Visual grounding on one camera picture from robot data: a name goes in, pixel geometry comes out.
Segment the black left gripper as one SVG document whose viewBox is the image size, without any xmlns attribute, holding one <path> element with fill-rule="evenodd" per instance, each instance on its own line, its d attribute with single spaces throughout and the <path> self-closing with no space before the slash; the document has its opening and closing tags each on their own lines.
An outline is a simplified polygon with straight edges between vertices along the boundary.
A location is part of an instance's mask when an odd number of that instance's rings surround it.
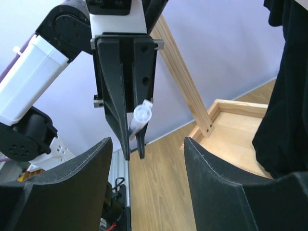
<svg viewBox="0 0 308 231">
<path fill-rule="evenodd" d="M 156 58 L 164 41 L 146 34 L 102 34 L 91 40 L 98 93 L 97 107 L 120 141 L 125 160 L 130 159 L 126 108 L 153 97 Z"/>
</svg>

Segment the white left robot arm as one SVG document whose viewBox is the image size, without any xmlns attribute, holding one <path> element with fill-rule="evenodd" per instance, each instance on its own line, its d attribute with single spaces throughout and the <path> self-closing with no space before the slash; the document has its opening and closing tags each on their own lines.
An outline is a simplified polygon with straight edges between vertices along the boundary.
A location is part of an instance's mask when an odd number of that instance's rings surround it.
<svg viewBox="0 0 308 231">
<path fill-rule="evenodd" d="M 152 117 L 157 51 L 164 42 L 150 35 L 165 0 L 66 0 L 41 22 L 0 76 L 0 151 L 29 162 L 29 172 L 49 170 L 74 157 L 51 118 L 34 103 L 81 53 L 93 57 L 97 94 L 94 106 L 130 159 L 136 139 L 145 155 Z"/>
</svg>

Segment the small clear pen cap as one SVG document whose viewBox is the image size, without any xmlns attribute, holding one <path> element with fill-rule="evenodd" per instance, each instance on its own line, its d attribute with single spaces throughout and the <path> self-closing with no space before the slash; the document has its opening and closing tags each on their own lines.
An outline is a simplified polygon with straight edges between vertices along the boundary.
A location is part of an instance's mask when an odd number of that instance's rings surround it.
<svg viewBox="0 0 308 231">
<path fill-rule="evenodd" d="M 137 124 L 147 124 L 152 117 L 153 103 L 149 100 L 144 100 L 142 104 L 135 107 L 133 111 L 133 119 Z"/>
</svg>

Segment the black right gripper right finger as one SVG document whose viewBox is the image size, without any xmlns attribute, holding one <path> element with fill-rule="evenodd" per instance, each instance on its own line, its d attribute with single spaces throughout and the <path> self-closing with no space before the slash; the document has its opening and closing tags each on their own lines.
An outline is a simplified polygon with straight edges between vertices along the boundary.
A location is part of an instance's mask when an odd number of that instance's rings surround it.
<svg viewBox="0 0 308 231">
<path fill-rule="evenodd" d="M 184 140 L 195 225 L 199 231 L 305 231 L 308 175 L 276 180 L 242 170 L 190 137 Z"/>
</svg>

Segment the dark purple pen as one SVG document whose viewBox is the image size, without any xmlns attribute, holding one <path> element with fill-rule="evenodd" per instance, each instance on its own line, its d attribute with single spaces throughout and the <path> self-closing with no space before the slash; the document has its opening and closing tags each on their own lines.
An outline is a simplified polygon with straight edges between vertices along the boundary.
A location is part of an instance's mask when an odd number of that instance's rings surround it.
<svg viewBox="0 0 308 231">
<path fill-rule="evenodd" d="M 133 140 L 136 134 L 145 126 L 145 123 L 138 121 L 134 117 L 131 119 L 128 127 L 129 139 Z"/>
</svg>

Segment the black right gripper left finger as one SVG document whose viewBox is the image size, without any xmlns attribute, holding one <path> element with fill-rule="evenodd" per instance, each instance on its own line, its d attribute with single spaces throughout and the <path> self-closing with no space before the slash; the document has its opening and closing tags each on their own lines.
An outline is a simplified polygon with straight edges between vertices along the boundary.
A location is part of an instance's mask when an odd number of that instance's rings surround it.
<svg viewBox="0 0 308 231">
<path fill-rule="evenodd" d="M 113 143 L 103 139 L 83 154 L 25 181 L 0 185 L 2 231 L 97 231 Z"/>
</svg>

